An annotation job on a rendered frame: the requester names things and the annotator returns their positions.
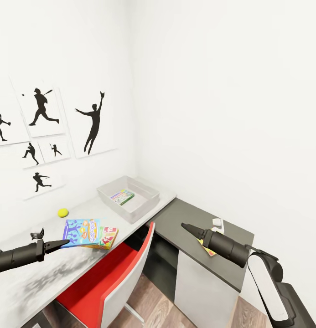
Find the tennis ball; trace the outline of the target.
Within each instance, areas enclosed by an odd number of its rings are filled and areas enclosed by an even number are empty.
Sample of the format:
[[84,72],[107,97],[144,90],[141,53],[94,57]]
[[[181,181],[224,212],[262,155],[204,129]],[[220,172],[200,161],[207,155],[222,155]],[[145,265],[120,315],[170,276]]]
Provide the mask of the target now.
[[66,217],[68,215],[68,209],[60,209],[57,214],[59,217]]

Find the board game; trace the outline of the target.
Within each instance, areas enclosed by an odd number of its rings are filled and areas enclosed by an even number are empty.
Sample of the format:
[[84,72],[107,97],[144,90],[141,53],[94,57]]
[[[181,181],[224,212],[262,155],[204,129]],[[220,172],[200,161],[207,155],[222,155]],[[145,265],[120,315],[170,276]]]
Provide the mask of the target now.
[[100,218],[66,220],[62,240],[70,240],[63,248],[99,244]]
[[99,244],[86,247],[111,250],[118,232],[118,228],[101,226],[99,232]]
[[111,197],[111,199],[114,200],[119,205],[123,205],[124,203],[126,203],[127,201],[129,201],[134,196],[135,196],[134,193],[131,193],[131,192],[126,191],[126,190],[122,190],[118,194],[116,194],[113,197]]

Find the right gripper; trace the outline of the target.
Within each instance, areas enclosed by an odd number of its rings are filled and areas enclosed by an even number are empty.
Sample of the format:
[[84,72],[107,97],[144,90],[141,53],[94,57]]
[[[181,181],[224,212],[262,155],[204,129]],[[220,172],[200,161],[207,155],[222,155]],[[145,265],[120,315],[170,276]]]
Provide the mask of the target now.
[[227,235],[212,229],[201,230],[184,223],[181,223],[181,226],[199,240],[203,239],[202,246],[211,249],[225,259],[230,258],[235,241]]

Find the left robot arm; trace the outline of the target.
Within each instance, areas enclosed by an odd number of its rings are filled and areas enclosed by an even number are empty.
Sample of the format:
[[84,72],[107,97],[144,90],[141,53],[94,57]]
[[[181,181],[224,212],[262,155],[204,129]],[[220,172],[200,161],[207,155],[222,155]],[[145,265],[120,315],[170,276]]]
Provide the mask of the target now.
[[34,226],[30,231],[30,239],[27,246],[15,248],[3,252],[0,249],[0,272],[15,269],[34,262],[44,261],[46,254],[57,251],[70,240],[48,241],[44,243],[44,228]]

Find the jigsaw puzzle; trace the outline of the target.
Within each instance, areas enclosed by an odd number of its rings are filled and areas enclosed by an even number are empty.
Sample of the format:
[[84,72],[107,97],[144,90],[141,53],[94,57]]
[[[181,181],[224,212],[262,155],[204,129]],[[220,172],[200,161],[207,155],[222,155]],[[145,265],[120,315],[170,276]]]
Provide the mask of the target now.
[[[201,245],[203,244],[203,239],[201,239],[201,240],[199,240],[199,239],[197,239],[200,243],[201,243]],[[209,249],[209,248],[204,248],[207,252],[208,252],[208,254],[212,257],[213,255],[215,255],[216,253],[215,252],[213,252],[211,249]]]

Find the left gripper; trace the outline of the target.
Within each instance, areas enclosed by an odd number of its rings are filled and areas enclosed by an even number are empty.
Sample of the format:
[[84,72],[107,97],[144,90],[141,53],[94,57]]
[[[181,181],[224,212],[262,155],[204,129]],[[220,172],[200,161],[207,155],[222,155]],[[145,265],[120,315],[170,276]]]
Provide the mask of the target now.
[[19,268],[37,261],[42,262],[46,254],[57,251],[69,242],[70,240],[61,240],[44,243],[44,240],[40,239],[35,244],[15,248],[12,253],[11,268]]

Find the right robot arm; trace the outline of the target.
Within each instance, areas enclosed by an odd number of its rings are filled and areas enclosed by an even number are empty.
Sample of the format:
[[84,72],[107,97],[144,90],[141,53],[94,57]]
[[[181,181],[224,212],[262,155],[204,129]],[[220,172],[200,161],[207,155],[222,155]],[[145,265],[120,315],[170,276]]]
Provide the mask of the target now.
[[[241,268],[247,262],[273,328],[316,328],[316,324],[291,284],[282,282],[279,259],[249,244],[242,245],[224,234],[223,219],[213,219],[212,229],[201,230],[181,223],[189,233],[203,239],[202,246]],[[250,250],[254,250],[250,254]]]

